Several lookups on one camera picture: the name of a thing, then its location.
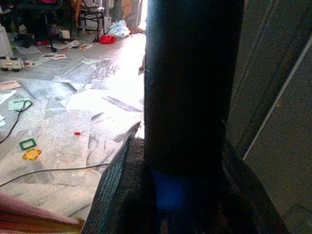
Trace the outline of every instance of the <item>sticker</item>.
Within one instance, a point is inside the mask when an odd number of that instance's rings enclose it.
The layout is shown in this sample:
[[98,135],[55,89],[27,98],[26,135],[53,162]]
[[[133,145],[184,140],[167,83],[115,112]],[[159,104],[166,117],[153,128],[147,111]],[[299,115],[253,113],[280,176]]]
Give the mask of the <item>sticker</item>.
[[6,81],[0,83],[0,90],[8,90],[19,88],[20,84],[16,80]]
[[37,144],[33,138],[30,138],[28,140],[24,140],[19,143],[19,146],[22,150],[28,150],[30,148],[35,147]]
[[29,101],[29,98],[22,98],[22,99],[17,99],[17,100],[13,100],[13,101],[9,101],[9,110],[20,110],[25,101]]
[[30,149],[23,155],[23,158],[26,160],[33,161],[33,160],[36,160],[40,154],[41,154],[41,150]]

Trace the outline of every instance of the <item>red bag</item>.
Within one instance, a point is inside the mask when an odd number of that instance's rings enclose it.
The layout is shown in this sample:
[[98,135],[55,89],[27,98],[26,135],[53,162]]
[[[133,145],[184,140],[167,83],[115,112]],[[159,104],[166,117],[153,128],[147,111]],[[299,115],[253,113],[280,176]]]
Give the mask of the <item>red bag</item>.
[[104,35],[100,37],[98,40],[101,44],[113,44],[116,41],[116,38],[112,35],[107,35],[107,36]]

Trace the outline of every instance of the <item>red object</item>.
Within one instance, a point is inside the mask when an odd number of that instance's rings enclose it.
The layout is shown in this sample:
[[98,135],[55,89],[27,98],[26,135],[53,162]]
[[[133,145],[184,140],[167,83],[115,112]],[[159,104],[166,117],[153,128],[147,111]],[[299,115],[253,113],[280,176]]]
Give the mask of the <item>red object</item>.
[[100,37],[98,40],[101,44],[113,44],[116,41],[116,38],[111,35],[107,35],[107,36],[104,35]]
[[36,46],[39,46],[39,45],[47,45],[48,44],[48,41],[47,40],[38,40],[35,42],[35,45]]

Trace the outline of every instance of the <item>card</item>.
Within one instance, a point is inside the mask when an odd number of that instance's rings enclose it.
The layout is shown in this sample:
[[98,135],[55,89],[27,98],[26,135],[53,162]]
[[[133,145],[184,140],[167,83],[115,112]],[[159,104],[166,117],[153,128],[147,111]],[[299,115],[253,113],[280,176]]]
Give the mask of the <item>card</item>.
[[0,90],[8,90],[19,88],[20,84],[16,80],[6,81],[0,83]]
[[22,98],[22,99],[17,99],[17,100],[13,100],[13,101],[9,101],[9,110],[12,111],[12,110],[20,110],[23,105],[24,105],[24,102],[25,101],[29,101],[29,98]]

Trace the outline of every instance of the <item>green tag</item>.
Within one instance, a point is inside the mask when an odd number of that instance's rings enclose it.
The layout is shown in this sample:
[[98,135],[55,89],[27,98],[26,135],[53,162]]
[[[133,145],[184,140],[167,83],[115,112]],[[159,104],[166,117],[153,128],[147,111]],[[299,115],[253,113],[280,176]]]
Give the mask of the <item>green tag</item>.
[[9,101],[9,110],[10,111],[20,110],[23,107],[25,101],[29,101],[29,98],[22,98],[14,101]]

